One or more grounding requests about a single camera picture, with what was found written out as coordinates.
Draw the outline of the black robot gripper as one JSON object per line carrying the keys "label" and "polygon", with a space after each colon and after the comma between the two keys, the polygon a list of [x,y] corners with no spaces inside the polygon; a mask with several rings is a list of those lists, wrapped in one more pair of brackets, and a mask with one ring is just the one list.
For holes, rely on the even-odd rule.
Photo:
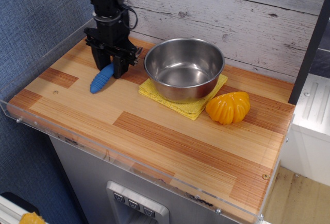
{"label": "black robot gripper", "polygon": [[[84,32],[87,35],[86,44],[90,47],[99,47],[101,44],[126,50],[136,47],[128,38],[129,28],[122,21],[113,23],[97,21],[96,28],[85,28]],[[110,56],[103,49],[92,48],[92,55],[99,71],[111,63]],[[128,71],[129,64],[124,58],[114,56],[112,63],[115,79],[121,78]]]}

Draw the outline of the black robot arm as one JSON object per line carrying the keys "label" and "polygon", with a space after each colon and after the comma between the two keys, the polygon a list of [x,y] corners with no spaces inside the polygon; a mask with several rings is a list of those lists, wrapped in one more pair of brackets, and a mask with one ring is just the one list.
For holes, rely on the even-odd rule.
{"label": "black robot arm", "polygon": [[125,0],[90,0],[94,7],[96,28],[86,28],[86,44],[91,47],[97,68],[101,71],[112,64],[114,78],[118,79],[128,71],[130,65],[137,63],[142,49],[129,40],[129,13],[136,12],[126,5]]}

